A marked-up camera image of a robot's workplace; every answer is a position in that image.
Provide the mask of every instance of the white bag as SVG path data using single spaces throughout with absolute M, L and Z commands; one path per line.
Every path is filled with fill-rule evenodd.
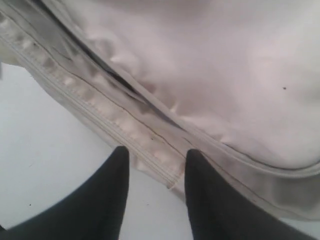
M 0 41 L 176 194 L 197 148 L 269 213 L 318 220 L 319 11 L 316 0 L 0 0 Z

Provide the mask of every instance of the white fabric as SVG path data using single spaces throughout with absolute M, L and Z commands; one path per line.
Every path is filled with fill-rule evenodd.
M 319 1 L 61 2 L 101 54 L 184 121 L 267 165 L 319 161 Z

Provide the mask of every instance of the white floor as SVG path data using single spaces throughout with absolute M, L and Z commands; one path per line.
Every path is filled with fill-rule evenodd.
M 0 80 L 0 225 L 12 227 L 80 186 L 112 149 L 20 67 Z M 320 239 L 320 223 L 289 221 Z M 131 169 L 121 240 L 191 240 L 186 206 Z

